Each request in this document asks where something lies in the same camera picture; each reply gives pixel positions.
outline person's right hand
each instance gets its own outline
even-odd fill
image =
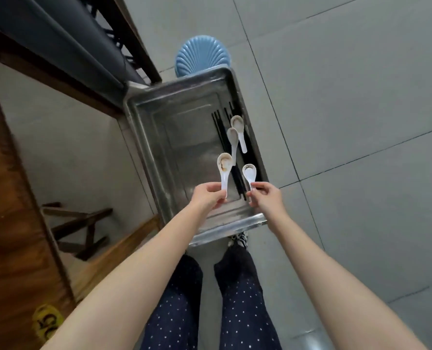
[[[280,189],[268,182],[253,182],[251,186],[254,189],[247,193],[251,197],[251,207],[259,207],[268,220],[282,214],[287,215]]]

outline polka dot pants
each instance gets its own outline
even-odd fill
[[[281,349],[250,253],[229,247],[214,274],[222,293],[219,349]],[[184,255],[146,324],[141,350],[198,347],[202,281],[198,263]]]

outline rectangular tray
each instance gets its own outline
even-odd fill
[[[242,154],[238,146],[228,202],[209,214],[190,245],[266,223],[245,196],[249,186],[241,172],[246,163],[257,167],[257,181],[267,181],[267,176],[231,68],[218,66],[154,87],[129,83],[124,109],[164,223],[188,204],[195,186],[220,181],[216,160],[222,152],[231,153],[226,136],[230,117],[243,117],[248,152]]]

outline person's right arm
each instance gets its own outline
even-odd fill
[[[248,195],[277,236],[338,350],[425,350],[426,347],[373,292],[329,257],[287,214],[281,191],[252,183]]]

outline white spoon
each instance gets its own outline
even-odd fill
[[[250,186],[250,190],[253,190],[251,183],[256,181],[256,167],[253,164],[248,163],[243,166],[242,173]]]
[[[232,156],[226,152],[221,153],[217,158],[217,167],[219,168],[220,173],[220,188],[221,190],[226,191],[227,198],[227,184],[229,182],[229,174],[232,168]]]
[[[234,115],[230,120],[230,126],[237,130],[239,134],[240,148],[243,153],[247,153],[247,145],[245,145],[245,138],[243,137],[243,130],[245,125],[243,124],[243,119],[240,115]]]
[[[232,165],[236,165],[237,145],[239,144],[239,134],[236,129],[229,128],[227,130],[227,138],[232,145]]]

